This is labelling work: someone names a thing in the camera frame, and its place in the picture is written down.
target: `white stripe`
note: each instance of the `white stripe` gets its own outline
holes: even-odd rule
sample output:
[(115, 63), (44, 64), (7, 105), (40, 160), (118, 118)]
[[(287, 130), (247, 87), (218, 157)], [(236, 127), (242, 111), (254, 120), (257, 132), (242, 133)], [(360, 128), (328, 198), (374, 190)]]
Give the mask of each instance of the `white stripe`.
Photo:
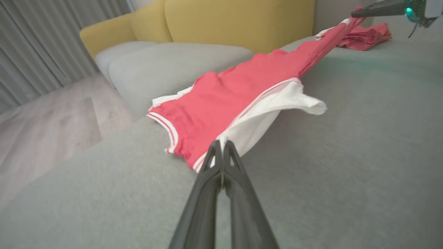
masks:
[(203, 155), (201, 155), (194, 163), (194, 165), (192, 166), (192, 169), (195, 170), (197, 173), (200, 170), (200, 168), (202, 167), (202, 163), (205, 159), (206, 153), (204, 153)]
[(317, 38), (316, 40), (321, 40), (322, 39), (322, 35), (324, 33), (326, 33), (328, 30), (332, 29), (332, 28), (335, 28), (335, 26), (320, 31), (318, 34), (315, 35), (315, 37)]
[(344, 23), (346, 25), (349, 25), (351, 23), (351, 20), (349, 18), (344, 19), (341, 23)]
[(163, 128), (165, 128), (169, 134), (169, 142), (170, 142), (170, 147), (168, 149), (166, 149), (166, 152), (173, 154), (175, 147), (177, 146), (177, 143), (179, 141), (179, 134), (177, 133), (177, 130), (175, 129), (175, 127), (172, 125), (172, 123), (166, 119), (165, 117), (163, 117), (162, 115), (158, 114), (158, 113), (153, 113), (153, 112), (149, 112), (148, 117), (152, 118), (153, 120), (157, 121), (160, 125), (163, 126)]

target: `wooden floor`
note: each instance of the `wooden floor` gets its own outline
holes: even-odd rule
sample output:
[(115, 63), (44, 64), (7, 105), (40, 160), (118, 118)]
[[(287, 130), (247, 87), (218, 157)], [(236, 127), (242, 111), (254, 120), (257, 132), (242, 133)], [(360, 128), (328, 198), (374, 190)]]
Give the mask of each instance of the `wooden floor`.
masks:
[(128, 127), (134, 116), (96, 74), (0, 116), (0, 210), (57, 163)]

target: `sofa cushion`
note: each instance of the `sofa cushion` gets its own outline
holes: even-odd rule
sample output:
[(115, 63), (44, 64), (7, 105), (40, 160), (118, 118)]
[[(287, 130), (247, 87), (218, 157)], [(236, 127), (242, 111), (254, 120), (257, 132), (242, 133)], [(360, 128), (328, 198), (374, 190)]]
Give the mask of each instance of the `sofa cushion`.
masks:
[(158, 43), (172, 42), (166, 24), (165, 1), (154, 1), (133, 13), (131, 26), (137, 40)]
[(98, 53), (95, 57), (95, 63), (100, 69), (101, 73), (105, 76), (105, 78), (111, 82), (111, 78), (109, 77), (109, 65), (118, 58), (137, 52), (143, 48), (155, 45), (155, 42), (125, 42), (120, 43), (116, 46), (110, 47), (102, 52)]
[(114, 61), (110, 77), (138, 117), (146, 115), (151, 100), (191, 86), (209, 71), (223, 71), (253, 57), (245, 48), (162, 43)]
[(213, 43), (270, 53), (312, 35), (315, 0), (167, 0), (174, 42)]
[[(281, 112), (242, 157), (280, 248), (441, 248), (442, 53), (335, 48), (302, 78), (328, 111)], [(167, 248), (196, 176), (167, 144), (145, 117), (62, 163), (0, 213), (0, 248)], [(230, 248), (224, 193), (217, 209)]]

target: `gray sofa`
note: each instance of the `gray sofa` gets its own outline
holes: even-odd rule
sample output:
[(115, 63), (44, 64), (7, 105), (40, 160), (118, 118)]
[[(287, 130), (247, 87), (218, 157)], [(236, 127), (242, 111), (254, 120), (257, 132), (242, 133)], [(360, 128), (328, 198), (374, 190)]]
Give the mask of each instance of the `gray sofa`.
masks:
[[(283, 111), (242, 158), (281, 248), (443, 248), (442, 58), (393, 39), (302, 78), (327, 112)], [(167, 248), (196, 177), (167, 144), (143, 117), (62, 163), (0, 214), (0, 248)], [(224, 194), (216, 238), (230, 248)]]

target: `yellow cushion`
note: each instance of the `yellow cushion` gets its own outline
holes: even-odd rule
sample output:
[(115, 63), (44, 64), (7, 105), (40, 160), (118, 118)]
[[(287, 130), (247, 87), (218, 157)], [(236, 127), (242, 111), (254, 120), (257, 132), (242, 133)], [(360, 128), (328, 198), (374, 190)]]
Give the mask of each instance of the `yellow cushion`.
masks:
[(133, 13), (131, 26), (137, 40), (158, 43), (172, 42), (166, 25), (165, 1), (152, 2)]
[(315, 0), (167, 0), (174, 42), (240, 46), (268, 53), (312, 35)]
[(131, 28), (133, 13), (115, 17), (85, 27), (80, 31), (80, 38), (92, 59), (103, 50), (128, 41), (136, 41)]

